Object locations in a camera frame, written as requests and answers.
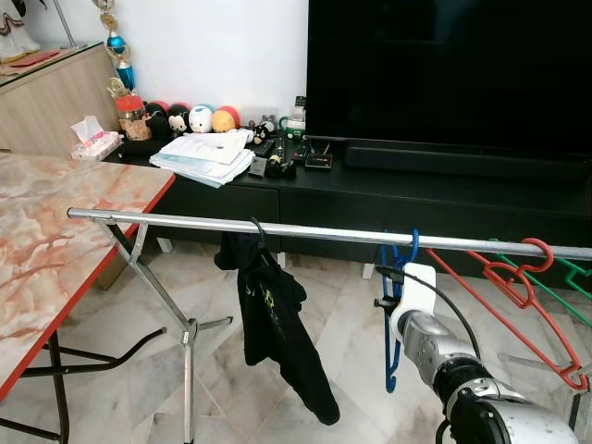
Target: tissue box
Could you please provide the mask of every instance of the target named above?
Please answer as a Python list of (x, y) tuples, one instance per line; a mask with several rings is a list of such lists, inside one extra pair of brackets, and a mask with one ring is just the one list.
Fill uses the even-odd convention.
[(103, 160), (121, 144), (121, 136), (116, 131), (105, 131), (93, 136), (89, 141), (74, 145), (70, 153), (72, 159)]

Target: cable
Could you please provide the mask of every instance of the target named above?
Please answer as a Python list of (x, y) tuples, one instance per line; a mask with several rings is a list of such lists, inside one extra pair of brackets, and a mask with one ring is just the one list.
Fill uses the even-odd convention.
[(442, 444), (444, 432), (446, 431), (449, 425), (450, 423), (448, 422), (448, 419), (445, 419), (440, 423), (440, 425), (438, 426), (438, 430), (436, 431), (436, 444)]
[(454, 304), (454, 302), (451, 301), (450, 298), (446, 294), (444, 294), (441, 290), (438, 290), (433, 285), (428, 284), (424, 280), (420, 279), (419, 277), (414, 276), (414, 275), (410, 275), (409, 273), (405, 273), (402, 270), (389, 268), (388, 271), (395, 273), (396, 275), (402, 275), (402, 276), (405, 276), (406, 278), (413, 279), (414, 281), (422, 284), (424, 287), (428, 287), (430, 290), (434, 291), (440, 298), (442, 298), (442, 301), (444, 301), (451, 308), (451, 310), (457, 315), (457, 317), (461, 321), (462, 326), (464, 327), (464, 329), (466, 330), (466, 332), (469, 335), (469, 339), (471, 340), (471, 345), (473, 346), (473, 349), (475, 350), (475, 355), (476, 355), (477, 359), (481, 360), (481, 351), (479, 351), (479, 345), (477, 344), (477, 338), (475, 337), (475, 333), (473, 332), (473, 329), (471, 328), (471, 326), (469, 326), (469, 323), (466, 321), (466, 319), (464, 318), (461, 311), (457, 308), (457, 306)]

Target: trophy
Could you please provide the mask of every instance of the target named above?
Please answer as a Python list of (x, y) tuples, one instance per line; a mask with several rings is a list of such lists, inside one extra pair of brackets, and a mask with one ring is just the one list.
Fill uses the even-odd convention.
[(101, 9), (101, 22), (109, 31), (105, 50), (115, 61), (115, 69), (125, 87), (133, 91), (136, 88), (136, 80), (130, 64), (130, 47), (117, 32), (117, 20), (109, 12), (115, 0), (92, 0), (92, 2)]

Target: red table edge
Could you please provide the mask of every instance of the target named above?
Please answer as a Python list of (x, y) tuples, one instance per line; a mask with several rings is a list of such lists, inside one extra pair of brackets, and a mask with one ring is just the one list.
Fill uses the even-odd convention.
[[(146, 205), (144, 208), (143, 213), (150, 213), (150, 211), (154, 208), (154, 206), (160, 201), (163, 197), (165, 192), (170, 188), (170, 186), (175, 181), (175, 175), (171, 173), (171, 178), (168, 182), (163, 186), (163, 188), (156, 194), (156, 196), (152, 199), (151, 202)], [(137, 229), (138, 224), (132, 224), (126, 230), (126, 236), (129, 237), (133, 232)], [(42, 335), (37, 339), (37, 341), (33, 344), (33, 346), (29, 349), (27, 354), (23, 357), (23, 359), (18, 363), (17, 367), (13, 370), (10, 376), (6, 379), (2, 387), (0, 387), (0, 401), (2, 401), (8, 392), (12, 389), (12, 387), (17, 383), (22, 375), (22, 372), (29, 366), (31, 361), (37, 356), (39, 350), (42, 349), (43, 345), (47, 343), (49, 337), (57, 330), (68, 313), (74, 308), (74, 305), (78, 303), (82, 295), (89, 289), (89, 287), (93, 284), (93, 282), (97, 279), (97, 277), (105, 270), (107, 265), (111, 262), (111, 260), (117, 254), (117, 247), (113, 247), (109, 252), (105, 255), (105, 258), (99, 263), (99, 265), (94, 269), (94, 271), (86, 278), (86, 280), (82, 283), (80, 288), (74, 293), (74, 295), (69, 299), (68, 303), (64, 305), (64, 308), (57, 314), (51, 324), (45, 329)]]

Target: black t-shirt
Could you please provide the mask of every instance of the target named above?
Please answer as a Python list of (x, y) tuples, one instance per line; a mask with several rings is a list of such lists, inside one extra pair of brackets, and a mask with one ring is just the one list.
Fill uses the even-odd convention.
[(302, 285), (278, 266), (258, 236), (224, 233), (215, 263), (223, 270), (239, 269), (247, 365), (267, 357), (273, 359), (279, 363), (283, 378), (318, 420), (328, 426), (337, 423), (339, 406), (318, 352), (298, 316), (306, 300)]

